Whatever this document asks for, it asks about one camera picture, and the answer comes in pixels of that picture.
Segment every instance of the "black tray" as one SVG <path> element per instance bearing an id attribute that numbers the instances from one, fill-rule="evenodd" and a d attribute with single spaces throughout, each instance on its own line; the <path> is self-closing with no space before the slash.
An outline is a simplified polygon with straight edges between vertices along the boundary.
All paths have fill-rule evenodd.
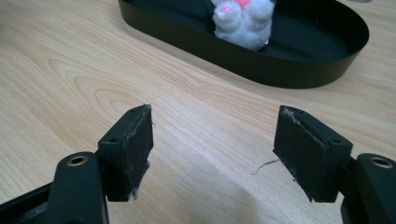
<path id="1" fill-rule="evenodd" d="M 312 88 L 345 73 L 369 39 L 364 20 L 334 0 L 278 0 L 269 44 L 253 51 L 214 36 L 208 0 L 119 0 L 135 29 L 239 76 L 281 88 Z"/>

